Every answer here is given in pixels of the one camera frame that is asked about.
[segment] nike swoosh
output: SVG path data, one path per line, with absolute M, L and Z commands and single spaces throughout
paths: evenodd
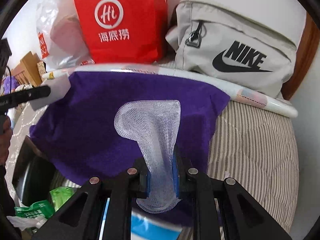
M 228 65 L 224 63 L 222 60 L 222 56 L 225 51 L 218 54 L 212 61 L 212 66 L 220 72 L 272 72 L 269 70 L 262 70 L 259 68 Z

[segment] white mesh net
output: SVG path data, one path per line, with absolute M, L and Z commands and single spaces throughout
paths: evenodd
M 137 199 L 149 213 L 171 210 L 180 201 L 173 189 L 172 157 L 180 125 L 177 100 L 135 101 L 123 105 L 115 117 L 117 133 L 137 141 L 150 171 L 150 194 Z

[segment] wooden furniture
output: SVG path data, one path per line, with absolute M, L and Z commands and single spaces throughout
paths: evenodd
M 316 55 L 320 30 L 307 13 L 306 26 L 297 51 L 297 60 L 292 77 L 282 85 L 282 96 L 289 100 L 300 86 Z
M 29 51 L 13 70 L 11 75 L 14 76 L 20 85 L 32 85 L 34 87 L 39 86 L 42 83 L 40 78 L 37 63 L 39 62 L 37 54 L 32 54 Z

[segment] white plastic bag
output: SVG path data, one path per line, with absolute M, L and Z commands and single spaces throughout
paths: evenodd
M 43 216 L 39 216 L 36 218 L 21 218 L 7 216 L 7 219 L 15 228 L 19 228 L 21 231 L 25 230 L 26 228 L 40 228 L 43 226 L 45 222 L 47 222 L 47 219 Z
M 37 8 L 36 29 L 42 59 L 51 69 L 94 63 L 73 0 L 43 0 Z

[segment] hand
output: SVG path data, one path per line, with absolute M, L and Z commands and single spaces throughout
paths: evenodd
M 7 119 L 3 124 L 3 134 L 0 135 L 0 166 L 4 165 L 9 156 L 10 140 L 12 137 L 11 121 L 7 116 Z

